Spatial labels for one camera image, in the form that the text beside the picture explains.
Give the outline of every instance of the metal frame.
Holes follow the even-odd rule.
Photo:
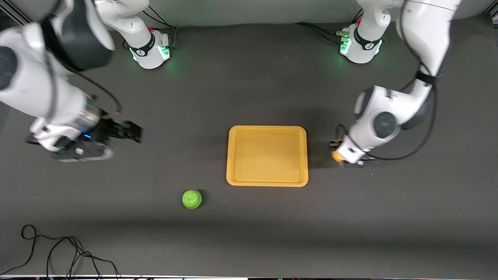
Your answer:
[[[32,22],[31,18],[16,7],[10,0],[0,0],[0,9],[12,18],[17,24],[24,25]]]
[[[491,14],[493,25],[496,26],[498,24],[498,0],[494,1],[493,4],[486,9],[486,11]]]

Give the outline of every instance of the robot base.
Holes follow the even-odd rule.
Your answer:
[[[373,46],[372,49],[364,50],[362,45],[356,42],[355,37],[352,36],[357,26],[358,24],[354,23],[342,29],[343,32],[349,32],[349,34],[351,35],[346,39],[346,41],[343,42],[339,53],[346,56],[354,63],[364,64],[370,62],[374,58],[374,56],[378,54],[380,45],[382,44],[382,40],[379,44],[377,44],[377,46]]]
[[[163,34],[157,30],[153,30],[151,33],[155,37],[155,46],[146,56],[139,56],[130,49],[133,59],[144,69],[157,68],[171,57],[168,34]]]

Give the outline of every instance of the black cable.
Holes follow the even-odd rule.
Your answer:
[[[333,35],[335,35],[335,34],[336,34],[336,33],[335,33],[335,31],[326,30],[326,29],[324,29],[324,28],[319,27],[319,26],[318,26],[318,25],[316,25],[316,24],[312,24],[312,23],[309,23],[309,22],[303,22],[303,21],[301,21],[301,22],[296,22],[295,24],[297,24],[297,25],[305,25],[305,26],[309,26],[309,27],[311,27],[311,28],[318,29],[318,30],[320,30],[321,32],[323,32],[323,33],[327,33],[327,34],[333,34]]]
[[[33,237],[30,237],[30,238],[26,237],[26,235],[24,234],[24,232],[25,232],[25,230],[27,228],[31,228],[33,230]],[[120,273],[118,271],[118,268],[116,267],[116,265],[112,261],[95,257],[89,251],[85,251],[83,249],[83,244],[75,236],[62,236],[62,237],[56,237],[56,238],[48,237],[48,236],[43,235],[43,234],[38,234],[36,232],[36,228],[33,225],[29,225],[28,224],[28,225],[25,225],[25,226],[22,227],[22,229],[21,229],[21,237],[23,239],[25,239],[25,240],[33,240],[33,243],[31,245],[31,253],[29,254],[28,259],[22,265],[17,266],[17,267],[13,267],[13,268],[5,271],[4,273],[2,273],[0,275],[7,274],[10,271],[18,269],[18,268],[21,268],[21,267],[25,266],[27,263],[29,263],[29,261],[33,257],[33,252],[34,252],[36,240],[38,240],[40,237],[43,237],[43,238],[49,239],[49,240],[57,240],[57,242],[55,243],[55,245],[50,249],[50,252],[49,252],[48,257],[47,257],[47,265],[46,265],[46,269],[45,269],[45,274],[46,274],[47,279],[49,279],[49,266],[51,264],[52,253],[53,253],[54,249],[59,244],[61,244],[63,241],[65,241],[65,240],[67,240],[69,242],[69,244],[71,244],[71,246],[73,246],[75,248],[75,254],[74,254],[73,260],[71,262],[71,267],[69,268],[69,271],[67,272],[66,277],[64,279],[70,279],[71,278],[72,273],[73,273],[74,265],[78,261],[79,257],[84,257],[84,258],[91,259],[92,263],[93,263],[93,266],[95,268],[95,271],[97,272],[97,274],[98,274],[99,277],[101,277],[102,274],[100,273],[99,269],[97,268],[97,264],[95,263],[95,261],[110,263],[113,266],[114,272],[116,274],[116,279],[118,279],[118,275],[120,275]]]
[[[356,23],[358,21],[358,19],[360,19],[360,17],[362,17],[362,15],[364,15],[363,13],[361,13],[358,17],[355,17],[353,19],[353,23]]]
[[[143,12],[146,16],[148,16],[148,17],[152,18],[153,20],[155,20],[155,21],[157,21],[157,22],[159,22],[159,23],[161,23],[161,24],[166,25],[164,22],[162,22],[162,21],[158,20],[157,18],[155,18],[155,17],[151,16],[150,14],[148,14],[146,11],[144,11],[144,10],[143,10],[142,12]]]
[[[435,75],[433,75],[430,72],[429,67],[427,67],[427,65],[422,61],[422,58],[420,58],[420,56],[415,52],[415,50],[408,44],[408,42],[406,42],[406,37],[404,35],[404,29],[403,29],[403,15],[404,15],[404,11],[405,11],[405,7],[406,7],[407,2],[408,1],[405,0],[403,2],[403,5],[401,6],[401,14],[399,16],[399,35],[400,35],[401,39],[403,40],[404,44],[406,45],[406,47],[408,48],[408,50],[410,51],[410,53],[417,59],[417,61],[419,63],[419,68],[423,67],[430,76],[435,77],[437,75],[437,73],[435,73]],[[406,88],[408,88],[411,84],[413,84],[413,82],[415,80],[416,80],[416,78],[413,77],[412,80],[410,80],[410,82],[408,82],[405,86],[403,86],[403,88],[401,88],[400,92],[403,92],[404,90],[406,90]],[[438,90],[437,90],[437,86],[436,86],[435,83],[432,85],[432,89],[431,90],[433,92],[433,96],[432,96],[432,114],[431,114],[431,120],[430,120],[429,126],[427,128],[427,132],[425,133],[425,136],[422,139],[422,142],[413,151],[409,152],[408,154],[403,155],[403,156],[398,156],[398,157],[381,157],[381,156],[376,156],[376,155],[370,154],[369,152],[364,151],[355,142],[355,140],[352,137],[349,136],[349,139],[351,140],[351,142],[358,149],[360,149],[362,152],[364,152],[367,156],[370,156],[370,157],[373,157],[373,158],[379,159],[379,160],[401,160],[401,159],[405,159],[405,158],[408,158],[408,157],[416,154],[420,149],[422,149],[422,147],[424,147],[424,145],[429,140],[429,138],[430,138],[430,136],[432,134],[432,131],[434,129],[434,124],[436,123],[437,103],[438,103]],[[347,130],[347,128],[344,125],[338,125],[337,128],[336,128],[336,136],[338,134],[337,133],[338,128],[342,128],[342,130],[344,131],[344,135],[345,136],[349,135],[349,131]]]
[[[355,17],[353,17],[353,20],[351,20],[351,23],[355,23],[355,19],[356,17],[362,12],[363,8],[361,8],[355,15]]]
[[[164,24],[168,25],[170,28],[176,29],[175,26],[168,24],[150,5],[149,5],[149,9],[151,9],[154,12],[154,14],[156,14],[156,16],[158,16],[163,21]]]
[[[119,115],[119,114],[121,114],[123,112],[123,106],[122,106],[121,102],[119,101],[119,99],[112,92],[110,92],[108,89],[106,89],[104,86],[102,86],[101,84],[97,83],[96,81],[90,79],[86,75],[84,75],[84,74],[76,71],[73,67],[71,67],[70,65],[68,65],[64,61],[61,60],[60,62],[69,71],[71,71],[74,74],[76,74],[76,75],[80,76],[81,78],[85,79],[87,82],[91,83],[92,85],[98,87],[100,90],[102,90],[103,92],[105,92],[114,101],[114,103],[116,104],[116,109],[114,110],[114,112],[109,113],[109,114],[107,114],[105,116],[102,116],[103,119],[111,119],[111,118],[113,118],[113,117],[115,117],[115,116],[117,116],[117,115]]]
[[[123,49],[129,49],[129,45],[128,45],[128,47],[125,47],[125,43],[126,43],[126,40],[123,40],[123,43],[121,44],[121,46],[123,47]]]
[[[322,33],[322,32],[324,32],[326,34],[333,34],[333,35],[335,35],[336,34],[335,32],[323,29],[323,28],[321,28],[319,26],[316,26],[314,24],[307,23],[307,22],[297,22],[295,24],[297,24],[297,25],[303,25],[303,26],[307,26],[307,27],[311,28],[312,30],[314,30],[315,32],[317,32],[317,34],[320,35],[322,38],[324,38],[325,40],[327,40],[327,41],[329,41],[331,43],[341,44],[340,41],[332,40],[331,38],[327,37],[325,34]]]

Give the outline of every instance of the cable connector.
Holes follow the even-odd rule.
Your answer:
[[[349,31],[336,31],[336,36],[349,38]]]

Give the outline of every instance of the plastic tray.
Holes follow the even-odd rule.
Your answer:
[[[234,186],[306,185],[306,131],[291,126],[232,127],[228,139],[227,181]]]

